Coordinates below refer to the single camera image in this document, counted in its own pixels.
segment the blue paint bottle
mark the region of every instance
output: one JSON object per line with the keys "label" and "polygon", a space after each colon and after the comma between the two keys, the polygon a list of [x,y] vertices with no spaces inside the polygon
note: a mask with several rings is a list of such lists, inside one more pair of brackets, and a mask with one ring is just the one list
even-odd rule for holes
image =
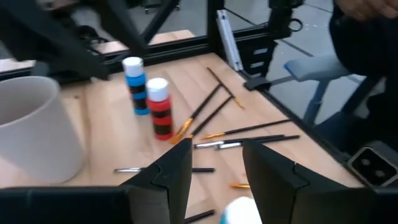
{"label": "blue paint bottle", "polygon": [[142,58],[128,57],[122,61],[126,82],[131,94],[134,111],[138,115],[149,114],[146,98],[146,75]]}

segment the paint bottle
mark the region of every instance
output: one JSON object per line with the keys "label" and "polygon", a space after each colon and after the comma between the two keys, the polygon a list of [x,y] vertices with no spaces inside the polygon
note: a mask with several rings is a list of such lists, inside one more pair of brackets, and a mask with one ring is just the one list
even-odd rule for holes
{"label": "paint bottle", "polygon": [[122,61],[126,82],[129,87],[131,100],[134,105],[134,111],[138,115],[149,114],[145,87],[146,75],[142,58],[128,57]]}
{"label": "paint bottle", "polygon": [[173,136],[172,105],[169,83],[164,78],[153,78],[147,82],[147,104],[154,122],[155,138],[168,140]]}

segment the black label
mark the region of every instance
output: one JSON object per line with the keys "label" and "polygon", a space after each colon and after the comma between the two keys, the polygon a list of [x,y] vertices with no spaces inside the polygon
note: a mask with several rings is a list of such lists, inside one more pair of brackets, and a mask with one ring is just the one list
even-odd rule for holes
{"label": "black label", "polygon": [[172,110],[165,110],[165,111],[151,111],[152,116],[155,118],[165,118],[172,114]]}
{"label": "black label", "polygon": [[135,93],[142,93],[145,92],[145,85],[141,85],[141,86],[129,86],[130,89],[130,93],[131,94],[135,94]]}
{"label": "black label", "polygon": [[154,124],[154,131],[158,135],[170,134],[172,132],[172,128],[173,128],[173,126],[171,124],[170,125]]}
{"label": "black label", "polygon": [[141,109],[141,110],[147,109],[147,102],[146,102],[145,98],[132,99],[132,102],[134,103],[134,107],[137,109]]}

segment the wooden tabletop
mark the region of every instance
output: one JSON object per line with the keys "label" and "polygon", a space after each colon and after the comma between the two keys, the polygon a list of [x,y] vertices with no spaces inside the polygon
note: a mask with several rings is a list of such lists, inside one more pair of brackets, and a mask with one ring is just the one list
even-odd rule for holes
{"label": "wooden tabletop", "polygon": [[[187,31],[159,34],[154,43],[192,37]],[[192,111],[214,89],[217,81],[210,67],[246,107],[230,101],[199,137],[245,126],[286,119],[272,103],[256,91],[242,86],[244,80],[215,54],[201,55],[146,67],[148,78],[163,77],[170,82],[172,114],[179,128]],[[132,174],[114,174],[115,168],[145,167],[167,152],[173,145],[154,139],[150,116],[134,114],[123,73],[114,74],[110,82],[95,81],[64,87],[62,97],[73,125],[85,149],[86,162],[81,172],[64,185],[118,185]],[[219,90],[209,105],[194,121],[191,131],[228,97]],[[267,144],[271,149],[348,187],[361,184],[326,151],[294,123],[231,135],[229,138],[269,134],[301,135],[300,139]],[[214,174],[193,174],[187,216],[216,209],[217,215],[199,223],[218,223],[221,212],[230,201],[251,196],[248,189],[232,189],[232,182],[247,182],[244,175],[242,149],[224,151],[200,149],[193,152],[194,167],[214,167]],[[0,161],[0,187],[44,185],[29,179],[18,168]]]}

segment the white cup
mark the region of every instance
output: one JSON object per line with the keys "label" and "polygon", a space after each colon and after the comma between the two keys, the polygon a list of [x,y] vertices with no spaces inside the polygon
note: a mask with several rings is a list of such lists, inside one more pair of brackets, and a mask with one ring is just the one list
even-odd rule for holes
{"label": "white cup", "polygon": [[83,165],[83,151],[60,99],[45,77],[0,82],[0,156],[44,182],[64,182]]}

